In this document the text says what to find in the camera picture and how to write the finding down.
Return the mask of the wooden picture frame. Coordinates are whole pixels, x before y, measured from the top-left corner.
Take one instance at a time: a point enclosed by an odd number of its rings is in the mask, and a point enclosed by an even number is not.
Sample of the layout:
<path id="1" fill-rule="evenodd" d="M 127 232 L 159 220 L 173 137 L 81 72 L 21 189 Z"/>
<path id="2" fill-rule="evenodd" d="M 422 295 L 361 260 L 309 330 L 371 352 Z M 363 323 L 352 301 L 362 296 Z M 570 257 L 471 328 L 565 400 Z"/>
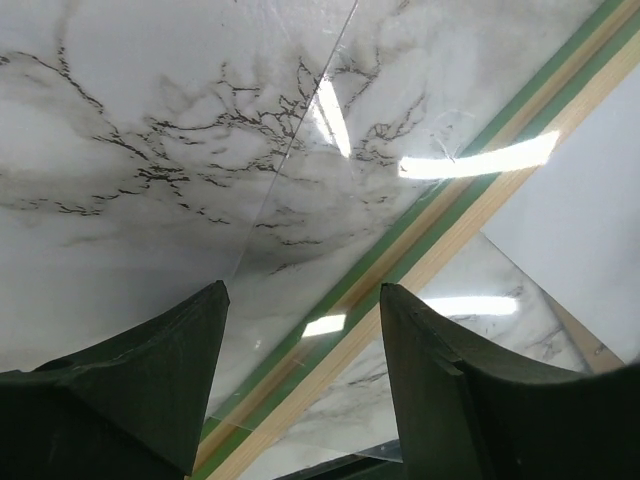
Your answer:
<path id="1" fill-rule="evenodd" d="M 487 220 L 558 150 L 639 60 L 639 5 L 601 1 L 574 14 L 561 35 L 553 6 L 490 9 L 466 1 L 450 15 L 420 20 L 404 2 L 392 17 L 397 43 L 441 35 L 424 94 L 447 101 L 420 113 L 399 103 L 417 68 L 399 74 L 334 54 L 314 100 L 339 98 L 345 172 L 300 128 L 300 149 L 281 175 L 312 166 L 328 177 L 324 196 L 273 184 L 229 287 L 230 326 L 255 331 L 255 368 L 206 421 L 193 475 L 236 479 L 379 336 L 380 286 L 430 282 Z"/>

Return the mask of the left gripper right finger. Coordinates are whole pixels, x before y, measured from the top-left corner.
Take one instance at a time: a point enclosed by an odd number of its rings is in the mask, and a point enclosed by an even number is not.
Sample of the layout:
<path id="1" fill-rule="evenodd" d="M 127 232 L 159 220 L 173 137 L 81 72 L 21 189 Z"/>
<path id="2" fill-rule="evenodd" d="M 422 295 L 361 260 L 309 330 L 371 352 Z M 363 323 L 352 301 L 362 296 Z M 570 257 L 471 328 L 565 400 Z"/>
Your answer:
<path id="1" fill-rule="evenodd" d="M 409 478 L 638 477 L 637 365 L 585 375 L 527 358 L 396 284 L 379 305 Z"/>

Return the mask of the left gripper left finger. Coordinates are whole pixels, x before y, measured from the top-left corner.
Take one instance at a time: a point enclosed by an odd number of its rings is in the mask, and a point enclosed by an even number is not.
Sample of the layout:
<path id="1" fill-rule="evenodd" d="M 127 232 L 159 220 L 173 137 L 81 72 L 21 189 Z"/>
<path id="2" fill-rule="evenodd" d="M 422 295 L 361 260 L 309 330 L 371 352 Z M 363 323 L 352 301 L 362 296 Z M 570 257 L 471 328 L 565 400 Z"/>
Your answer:
<path id="1" fill-rule="evenodd" d="M 216 281 L 110 339 L 2 373 L 2 478 L 191 475 L 229 304 Z"/>

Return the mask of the white photo paper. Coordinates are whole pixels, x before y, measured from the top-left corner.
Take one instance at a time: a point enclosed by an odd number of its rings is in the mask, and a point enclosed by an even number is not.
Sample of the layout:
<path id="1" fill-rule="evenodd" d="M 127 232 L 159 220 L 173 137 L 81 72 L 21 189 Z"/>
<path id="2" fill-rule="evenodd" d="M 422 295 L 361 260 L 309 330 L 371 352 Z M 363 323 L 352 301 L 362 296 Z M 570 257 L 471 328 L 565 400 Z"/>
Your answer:
<path id="1" fill-rule="evenodd" d="M 639 358 L 639 72 L 484 226 L 485 236 L 625 363 Z"/>

